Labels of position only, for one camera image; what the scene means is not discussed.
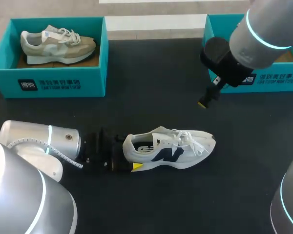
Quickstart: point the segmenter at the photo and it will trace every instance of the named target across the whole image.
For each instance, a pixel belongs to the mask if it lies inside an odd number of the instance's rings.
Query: white sneaker
[[[128,135],[123,151],[129,162],[142,163],[133,171],[149,170],[160,165],[185,169],[208,157],[215,144],[213,135],[203,131],[158,127],[149,133]]]
[[[21,33],[21,47],[28,64],[61,62],[73,64],[94,54],[93,38],[81,37],[73,30],[57,29],[49,25],[41,33]]]

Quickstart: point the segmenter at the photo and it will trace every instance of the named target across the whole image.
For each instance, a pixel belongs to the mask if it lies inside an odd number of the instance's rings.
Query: black table surface
[[[273,234],[270,204],[293,160],[293,92],[226,94],[203,110],[209,82],[201,39],[110,41],[104,98],[9,99],[0,127],[20,120],[145,133],[158,126],[214,134],[200,164],[131,174],[85,174],[65,165],[76,234]]]

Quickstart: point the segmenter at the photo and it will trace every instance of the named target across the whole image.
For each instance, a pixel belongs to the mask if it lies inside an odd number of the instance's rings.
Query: beige sneaker
[[[21,47],[28,64],[61,62],[77,63],[94,54],[93,38],[81,37],[73,30],[57,29],[49,25],[41,33],[21,33]]]

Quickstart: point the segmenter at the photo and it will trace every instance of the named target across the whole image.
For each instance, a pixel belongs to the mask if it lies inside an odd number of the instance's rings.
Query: box logo
[[[256,78],[256,74],[250,74],[248,77],[246,77],[244,79],[244,81],[242,81],[242,85],[252,85],[254,84]]]
[[[19,79],[20,87],[23,91],[37,91],[37,85],[33,79]]]

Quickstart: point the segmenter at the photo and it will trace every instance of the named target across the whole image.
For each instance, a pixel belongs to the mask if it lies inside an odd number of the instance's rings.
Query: floor
[[[248,7],[248,0],[0,0],[0,39],[10,18],[63,16],[106,16],[109,39],[196,38],[206,14]]]

